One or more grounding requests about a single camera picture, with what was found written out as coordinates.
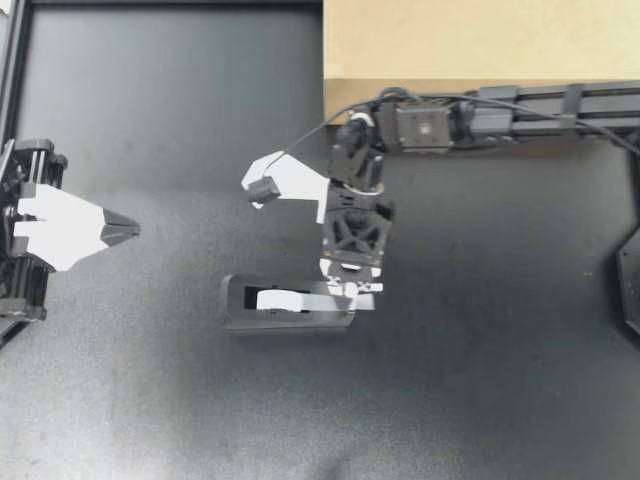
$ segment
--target cardboard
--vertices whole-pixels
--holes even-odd
[[[325,0],[325,114],[389,86],[640,79],[640,0]]]

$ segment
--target black frame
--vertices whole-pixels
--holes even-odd
[[[0,76],[0,145],[13,138],[20,101],[20,88],[26,65],[31,21],[34,9],[42,6],[65,7],[161,7],[161,6],[291,6],[321,5],[322,0],[14,0],[9,14],[9,26]],[[27,326],[27,322],[13,322],[0,331],[0,349],[13,340]]]

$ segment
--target white object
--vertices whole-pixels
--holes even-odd
[[[335,312],[344,310],[333,295],[299,293],[291,290],[261,290],[256,298],[257,310],[286,310],[288,312]],[[374,310],[372,294],[357,295],[351,299],[349,310]]]
[[[36,220],[19,221],[14,226],[14,237],[28,237],[27,253],[60,272],[109,248],[100,239],[105,226],[101,207],[50,185],[35,187],[35,197],[18,201],[18,213]]]
[[[316,222],[324,223],[329,179],[307,167],[291,155],[287,154],[278,158],[281,154],[282,151],[274,152],[255,160],[240,182],[242,188],[246,191],[253,182],[263,177],[271,177],[278,190],[280,190],[279,198],[284,200],[317,201]],[[253,203],[252,205],[258,209],[262,208],[259,203]]]

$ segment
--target black surface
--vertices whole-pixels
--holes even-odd
[[[379,310],[237,339],[224,275],[319,278],[314,206],[239,186],[321,118],[319,12],[42,11],[26,73],[20,136],[143,234],[53,276],[47,322],[2,351],[3,478],[638,478],[621,151],[389,159]]]

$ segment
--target cable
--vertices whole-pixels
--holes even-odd
[[[496,105],[498,107],[508,108],[510,110],[524,112],[524,113],[528,113],[530,115],[535,115],[537,117],[546,118],[546,119],[550,119],[550,120],[560,120],[562,118],[560,115],[557,115],[557,114],[541,113],[541,112],[537,112],[535,110],[532,110],[530,108],[517,105],[515,103],[503,102],[502,100],[494,100],[494,99],[491,99],[491,98],[479,98],[479,97],[473,97],[471,95],[431,95],[431,94],[427,94],[427,95],[418,95],[418,96],[420,98],[422,98],[422,99],[449,98],[449,99],[454,99],[454,100],[467,100],[467,101],[474,102],[474,103],[484,103],[484,104],[487,104],[487,105]],[[594,130],[594,131],[600,133],[602,136],[607,137],[609,140],[611,140],[614,144],[618,145],[619,147],[622,147],[622,148],[624,148],[624,149],[626,149],[626,150],[628,150],[630,152],[633,152],[636,155],[640,155],[640,149],[634,147],[629,142],[627,142],[624,138],[622,138],[620,135],[616,135],[615,133],[613,133],[608,128],[601,127],[600,125],[594,125],[593,123],[591,123],[591,122],[589,122],[587,120],[581,120],[579,118],[577,118],[575,120],[575,122],[578,125],[582,125],[583,127],[590,128],[591,130]]]
[[[340,115],[345,114],[349,110],[353,110],[353,109],[356,109],[358,107],[362,107],[362,106],[365,106],[365,105],[368,105],[368,104],[371,104],[371,103],[379,105],[382,102],[389,101],[389,100],[394,100],[394,99],[425,100],[425,99],[430,99],[430,98],[446,98],[446,99],[452,99],[452,100],[466,100],[466,101],[469,101],[469,102],[472,102],[472,103],[483,103],[483,104],[486,104],[486,105],[495,105],[497,107],[508,108],[510,110],[513,110],[513,111],[528,113],[530,115],[534,115],[534,116],[539,117],[539,118],[546,118],[548,120],[561,120],[562,119],[562,117],[560,115],[558,115],[558,114],[537,112],[535,110],[532,110],[532,109],[527,108],[527,107],[523,107],[521,105],[517,105],[515,103],[503,102],[502,100],[495,100],[495,99],[491,99],[491,98],[479,98],[479,97],[474,97],[472,95],[416,94],[416,93],[413,93],[413,92],[411,92],[411,91],[409,91],[409,90],[407,90],[405,88],[389,87],[389,88],[385,88],[384,90],[382,90],[382,92],[380,92],[380,95],[375,100],[368,100],[368,101],[364,101],[364,102],[353,103],[353,104],[349,105],[348,107],[345,107],[345,108],[341,109],[340,111],[338,111],[337,113],[331,115],[328,119],[326,119],[323,122],[321,122],[318,126],[312,128],[311,130],[306,132],[304,135],[302,135],[301,137],[296,139],[293,143],[289,144],[284,150],[282,150],[282,152],[280,152],[280,155],[278,155],[276,158],[271,160],[271,162],[269,162],[269,164],[262,171],[262,176],[263,177],[266,176],[267,170],[269,170],[282,157],[284,157],[289,152],[291,152],[300,143],[304,142],[307,138],[315,135],[323,127],[326,127],[328,124],[333,122],[336,118],[338,118]],[[593,124],[593,123],[591,123],[591,122],[589,122],[587,120],[581,120],[579,118],[577,118],[575,120],[575,123],[577,125],[582,125],[583,127],[586,127],[586,128],[589,128],[589,129],[591,129],[591,130],[593,130],[595,132],[598,132],[603,137],[607,137],[609,140],[611,140],[614,144],[618,145],[619,147],[622,147],[622,148],[624,148],[624,149],[626,149],[626,150],[628,150],[628,151],[630,151],[632,153],[635,153],[636,155],[640,155],[640,149],[634,147],[631,143],[627,142],[620,135],[617,135],[617,134],[613,133],[608,128],[601,127],[600,125],[595,125],[595,124]]]
[[[302,135],[301,137],[297,138],[296,140],[294,140],[292,143],[290,143],[289,145],[287,145],[282,152],[280,152],[280,155],[278,155],[276,158],[274,158],[273,160],[271,160],[266,167],[264,167],[264,170],[262,171],[262,176],[265,177],[267,170],[269,170],[274,164],[276,164],[278,162],[278,160],[280,160],[282,157],[284,157],[285,155],[287,155],[289,152],[291,152],[294,148],[296,148],[299,144],[301,144],[302,142],[304,142],[307,138],[315,135],[316,133],[318,133],[318,131],[320,131],[322,128],[326,127],[327,125],[329,125],[331,122],[333,122],[336,118],[338,118],[340,115],[344,115],[345,113],[347,113],[349,110],[354,110],[358,107],[362,107],[365,106],[367,104],[371,103],[371,100],[367,100],[364,102],[358,102],[358,103],[352,103],[351,105],[349,105],[348,107],[344,107],[343,109],[341,109],[340,111],[334,113],[333,115],[331,115],[329,118],[327,118],[326,120],[324,120],[323,122],[321,122],[318,126],[312,128],[311,130],[309,130],[308,132],[306,132],[304,135]]]
[[[2,333],[0,333],[0,350],[6,347],[7,343],[16,338],[20,332],[29,325],[31,325],[29,322],[13,322],[9,327],[4,329]]]

